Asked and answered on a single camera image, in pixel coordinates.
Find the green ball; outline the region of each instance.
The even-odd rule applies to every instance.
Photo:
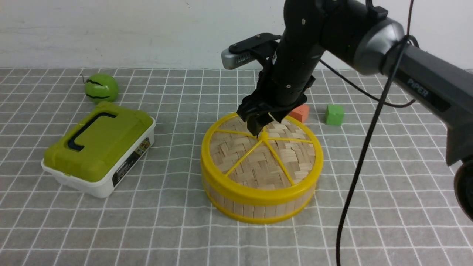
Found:
[[[92,75],[86,81],[85,93],[94,103],[114,102],[118,97],[118,83],[105,73]]]

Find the bamboo steamer lid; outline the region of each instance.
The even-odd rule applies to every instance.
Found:
[[[222,213],[247,223],[280,222],[302,211],[313,198],[322,165],[319,141],[290,116],[267,125],[256,138],[236,113],[229,114],[202,142],[207,196]]]

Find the plastic storage box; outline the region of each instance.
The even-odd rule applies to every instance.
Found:
[[[46,150],[41,164],[59,183],[105,198],[154,144],[155,126],[145,112],[101,102]]]

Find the white wall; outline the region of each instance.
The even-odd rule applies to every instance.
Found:
[[[409,0],[374,2],[406,25]],[[0,66],[221,68],[220,53],[231,43],[260,32],[282,33],[283,3],[2,0]],[[471,10],[472,0],[416,0],[412,34],[428,52],[472,69]],[[330,54],[324,59],[347,68]]]

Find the black wire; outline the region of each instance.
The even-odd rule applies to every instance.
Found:
[[[372,6],[372,1],[371,0],[367,0],[366,1],[367,3],[367,6],[369,7],[369,5]],[[342,215],[340,217],[340,222],[339,222],[339,225],[338,225],[338,230],[337,230],[337,239],[336,239],[336,244],[335,244],[335,260],[336,260],[336,264],[337,266],[341,266],[341,260],[340,260],[340,244],[341,244],[341,241],[342,241],[342,231],[343,231],[343,224],[345,223],[345,219],[346,219],[346,216],[347,216],[347,212],[348,212],[348,208],[350,207],[350,202],[351,202],[351,199],[353,197],[353,193],[355,192],[355,187],[356,187],[356,184],[358,182],[358,179],[359,179],[359,175],[361,173],[361,168],[363,166],[363,162],[365,160],[365,157],[366,157],[366,153],[368,151],[368,147],[369,147],[369,143],[371,141],[371,137],[373,136],[373,132],[375,130],[375,127],[376,127],[376,124],[377,124],[377,121],[379,119],[379,116],[381,114],[381,110],[383,109],[383,106],[384,105],[388,105],[388,106],[393,106],[392,104],[389,104],[386,102],[386,98],[387,98],[387,95],[389,93],[389,89],[391,87],[391,84],[393,83],[394,81],[394,77],[396,76],[396,73],[397,73],[397,70],[399,69],[399,64],[401,63],[401,59],[404,55],[404,52],[406,50],[406,47],[407,47],[407,44],[411,43],[412,45],[416,46],[416,47],[419,47],[419,43],[417,42],[417,39],[413,36],[410,36],[410,29],[411,29],[411,17],[412,17],[412,8],[413,8],[413,5],[414,5],[414,0],[411,0],[411,4],[410,4],[410,7],[409,7],[409,19],[408,19],[408,23],[407,23],[407,34],[406,36],[402,39],[402,41],[400,42],[401,44],[401,48],[399,50],[399,53],[397,55],[397,58],[396,58],[396,61],[395,61],[395,64],[392,68],[392,71],[391,71],[391,74],[389,75],[388,79],[387,79],[387,82],[386,82],[386,85],[383,89],[383,92],[381,94],[381,97],[380,99],[376,99],[374,96],[370,95],[369,93],[361,90],[360,88],[358,88],[358,86],[356,86],[355,84],[353,84],[352,82],[349,82],[349,80],[347,78],[345,78],[344,76],[342,76],[341,74],[339,74],[337,71],[335,71],[334,69],[332,69],[330,66],[328,66],[325,62],[322,62],[322,64],[324,64],[326,67],[328,67],[330,70],[332,70],[335,74],[337,74],[339,77],[341,77],[342,79],[344,79],[346,82],[348,82],[350,85],[352,85],[354,88],[358,89],[359,91],[361,91],[363,94],[369,96],[370,98],[375,98],[377,101],[378,101],[378,105],[376,107],[376,111],[373,115],[373,119],[371,120],[371,123],[369,125],[369,128],[368,128],[368,132],[366,134],[366,138],[365,138],[365,141],[363,143],[363,147],[361,149],[361,153],[360,153],[360,156],[359,156],[359,160],[358,160],[358,163],[357,163],[357,167],[355,169],[355,173],[353,175],[353,180],[351,181],[351,186],[350,186],[350,189],[348,191],[348,195],[347,195],[347,198],[346,198],[346,201],[345,201],[345,205],[343,206],[343,210],[342,210]],[[401,106],[409,106],[411,104],[413,104],[415,102],[415,100],[412,100],[411,102],[405,104],[405,105],[401,105]]]
[[[346,77],[344,77],[342,74],[340,74],[337,70],[333,69],[331,66],[329,66],[327,63],[325,63],[323,60],[320,60],[320,63],[322,63],[325,67],[327,67],[329,70],[331,70],[333,73],[335,73],[335,75],[339,76],[341,79],[343,79],[345,82],[347,82],[348,84],[350,84],[352,87],[354,87],[355,89],[357,89],[358,91],[360,91],[361,93],[363,93],[364,95],[370,97],[371,99],[373,99],[374,101],[376,102],[379,102],[380,99],[374,97],[373,95],[367,93],[366,91],[364,91],[363,89],[361,89],[360,87],[356,86],[353,82],[351,82],[349,79],[347,79]],[[390,107],[394,107],[394,108],[404,108],[404,107],[408,107],[410,105],[412,105],[413,103],[415,102],[415,100],[412,100],[406,104],[402,104],[402,105],[398,105],[398,104],[392,104],[392,103],[388,103],[388,102],[385,102],[385,105],[387,106],[390,106]]]
[[[411,4],[409,5],[409,16],[407,18],[407,32],[406,32],[406,35],[411,34],[411,18],[412,18],[412,9],[413,9],[413,7],[414,7],[414,0],[411,0]]]
[[[366,0],[366,3],[365,5],[368,7],[368,8],[373,8],[373,1],[372,0]]]
[[[374,7],[373,6],[373,1],[372,0],[366,0],[366,6],[368,8],[372,8]],[[414,37],[414,36],[411,36],[410,35],[410,32],[411,32],[411,18],[412,18],[412,9],[413,9],[413,6],[414,6],[414,0],[411,0],[411,3],[410,3],[410,6],[409,6],[409,16],[408,16],[408,20],[407,20],[407,33],[406,33],[406,36],[407,38],[409,39],[409,42],[418,47],[419,48],[419,42],[417,42],[417,39]],[[372,100],[376,101],[376,102],[379,102],[380,99],[376,98],[375,96],[367,93],[365,90],[363,90],[362,88],[358,87],[357,85],[355,85],[353,82],[351,82],[349,79],[347,79],[346,77],[344,77],[342,74],[340,74],[337,70],[335,70],[334,68],[330,67],[327,63],[325,63],[323,60],[320,60],[320,63],[322,63],[326,68],[328,68],[330,71],[332,71],[335,75],[337,75],[338,77],[340,77],[342,80],[344,80],[345,82],[347,82],[348,84],[350,84],[352,87],[354,87],[356,90],[358,90],[359,92],[363,93],[364,95],[368,96],[369,98],[371,98]],[[389,102],[385,102],[385,105],[387,106],[390,106],[390,107],[394,107],[394,108],[405,108],[405,107],[409,107],[411,106],[413,103],[415,103],[416,100],[415,99],[412,99],[410,102],[408,103],[405,103],[405,104],[392,104],[392,103],[389,103]]]
[[[405,49],[407,47],[407,44],[409,43],[409,36],[406,36],[405,38],[402,39],[400,42],[401,48],[399,50],[399,53],[396,58],[396,62],[393,66],[392,72],[389,75],[385,88],[383,89],[383,93],[381,94],[380,101],[376,107],[376,111],[373,115],[373,119],[371,120],[371,124],[369,125],[368,128],[368,133],[366,134],[365,142],[363,143],[363,148],[361,149],[361,154],[359,156],[358,164],[355,170],[355,174],[353,176],[353,180],[351,182],[350,189],[348,191],[347,199],[345,202],[345,205],[343,206],[343,211],[342,211],[342,216],[340,218],[340,223],[338,225],[338,230],[337,230],[337,241],[335,244],[335,257],[336,257],[336,262],[337,266],[341,266],[340,262],[340,242],[342,239],[342,230],[343,230],[343,224],[345,223],[345,218],[347,216],[348,208],[350,206],[351,198],[353,197],[353,193],[355,192],[355,186],[358,182],[358,178],[361,172],[361,167],[363,166],[363,161],[365,160],[366,153],[368,151],[369,147],[369,142],[371,141],[371,136],[373,135],[373,132],[375,130],[379,115],[381,114],[381,110],[383,109],[383,105],[385,104],[385,100],[387,98],[387,94],[389,92],[389,89],[391,87],[391,84],[393,83],[394,77],[396,76],[396,72],[399,68],[399,64],[401,63],[402,56],[404,55]]]

